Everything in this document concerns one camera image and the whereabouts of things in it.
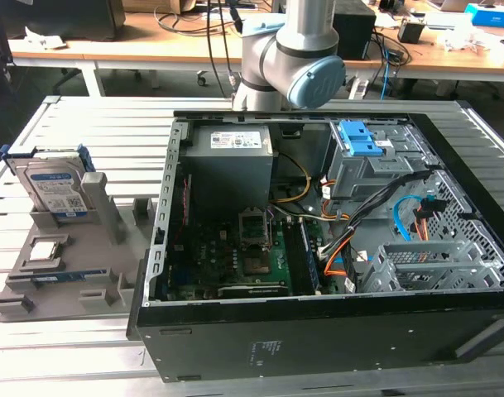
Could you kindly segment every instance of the robotic arm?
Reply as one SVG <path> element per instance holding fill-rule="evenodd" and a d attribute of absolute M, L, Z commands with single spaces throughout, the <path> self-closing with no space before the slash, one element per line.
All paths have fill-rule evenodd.
<path fill-rule="evenodd" d="M 285 14 L 248 18 L 242 30 L 242 79 L 233 110 L 281 110 L 327 103 L 345 80 L 336 55 L 335 0 L 287 0 Z"/>

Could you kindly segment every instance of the metal slotted table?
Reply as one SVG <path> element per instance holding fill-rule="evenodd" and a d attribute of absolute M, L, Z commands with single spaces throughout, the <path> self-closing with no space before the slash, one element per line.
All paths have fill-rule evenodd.
<path fill-rule="evenodd" d="M 15 145 L 85 144 L 118 205 L 157 200 L 173 111 L 230 109 L 216 98 L 48 97 Z M 340 112 L 424 112 L 504 208 L 504 141 L 470 108 L 447 102 L 336 101 Z M 0 292 L 31 227 L 31 200 L 0 164 Z M 0 323 L 0 395 L 504 395 L 504 343 L 467 365 L 164 385 L 127 318 Z M 59 380 L 71 380 L 69 384 Z"/>

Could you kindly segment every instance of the power supply label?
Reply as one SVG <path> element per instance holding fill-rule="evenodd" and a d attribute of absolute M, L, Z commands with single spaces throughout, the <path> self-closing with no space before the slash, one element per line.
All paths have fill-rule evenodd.
<path fill-rule="evenodd" d="M 283 341 L 252 342 L 248 353 L 249 366 L 264 366 L 281 351 Z"/>
<path fill-rule="evenodd" d="M 259 131 L 212 132 L 211 149 L 261 149 Z"/>
<path fill-rule="evenodd" d="M 73 189 L 71 174 L 34 174 L 31 179 L 36 193 L 57 216 L 75 218 L 88 212 L 83 198 Z"/>

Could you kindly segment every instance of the sticker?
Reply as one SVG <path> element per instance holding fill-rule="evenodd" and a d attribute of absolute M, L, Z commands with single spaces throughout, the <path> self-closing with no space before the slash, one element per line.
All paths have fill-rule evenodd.
<path fill-rule="evenodd" d="M 351 294 L 354 294 L 355 286 L 354 283 L 348 278 L 345 278 L 345 289 L 350 292 Z"/>
<path fill-rule="evenodd" d="M 264 366 L 268 359 L 278 355 L 283 341 L 252 342 L 248 355 L 249 366 Z"/>
<path fill-rule="evenodd" d="M 58 281 L 58 279 L 56 277 L 35 277 L 34 281 L 48 282 L 48 281 Z"/>
<path fill-rule="evenodd" d="M 389 139 L 386 139 L 384 141 L 375 141 L 375 145 L 379 147 L 393 147 L 393 144 Z"/>
<path fill-rule="evenodd" d="M 41 200 L 52 213 L 75 218 L 88 211 L 81 195 L 72 188 L 74 181 L 71 174 L 35 174 L 31 175 L 31 179 Z"/>
<path fill-rule="evenodd" d="M 212 132 L 211 149 L 261 149 L 261 133 Z"/>

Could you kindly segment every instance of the blue box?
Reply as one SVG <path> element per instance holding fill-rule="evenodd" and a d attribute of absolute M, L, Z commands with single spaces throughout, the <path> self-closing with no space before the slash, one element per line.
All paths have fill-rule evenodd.
<path fill-rule="evenodd" d="M 465 13 L 473 14 L 474 26 L 504 27 L 504 6 L 485 7 L 468 4 Z"/>

